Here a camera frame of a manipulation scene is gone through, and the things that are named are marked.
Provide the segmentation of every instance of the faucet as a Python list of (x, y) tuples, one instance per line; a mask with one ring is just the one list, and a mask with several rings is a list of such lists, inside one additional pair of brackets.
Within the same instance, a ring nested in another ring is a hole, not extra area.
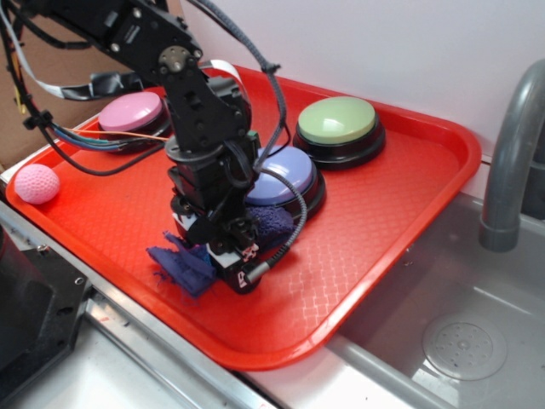
[(520, 79), (498, 136), (479, 242), (488, 250), (512, 250), (519, 238), (520, 213), (545, 219), (545, 60)]

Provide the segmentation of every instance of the purple fabric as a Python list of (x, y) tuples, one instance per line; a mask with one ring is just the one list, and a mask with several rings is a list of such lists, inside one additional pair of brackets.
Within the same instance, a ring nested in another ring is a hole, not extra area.
[(257, 245), (261, 251), (283, 244), (295, 230), (291, 214), (283, 207), (256, 206), (248, 211), (259, 221)]
[(215, 268), (211, 265), (206, 247), (187, 248), (187, 243), (173, 234), (165, 233), (164, 236), (177, 247), (178, 251), (150, 247), (147, 253), (177, 285), (192, 297), (200, 296), (216, 278)]

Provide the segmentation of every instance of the knitted ball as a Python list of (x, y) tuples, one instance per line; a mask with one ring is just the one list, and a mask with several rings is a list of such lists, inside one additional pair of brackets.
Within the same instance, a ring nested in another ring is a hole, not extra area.
[(41, 205), (59, 192), (60, 180), (51, 168), (43, 164), (29, 164), (15, 176), (14, 188), (27, 203)]

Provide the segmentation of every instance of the white wall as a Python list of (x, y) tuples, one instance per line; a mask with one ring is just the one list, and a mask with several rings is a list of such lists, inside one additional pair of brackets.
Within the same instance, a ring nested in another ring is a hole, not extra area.
[[(545, 58), (543, 0), (215, 0), (278, 75), (457, 122), (491, 155), (525, 69)], [(193, 6), (207, 58), (257, 68)]]

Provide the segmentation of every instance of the sink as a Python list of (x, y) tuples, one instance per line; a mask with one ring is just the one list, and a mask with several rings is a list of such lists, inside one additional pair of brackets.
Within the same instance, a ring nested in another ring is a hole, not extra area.
[(545, 224), (523, 216), (517, 248), (493, 253), (481, 207), (458, 195), (338, 334), (446, 406), (545, 407)]

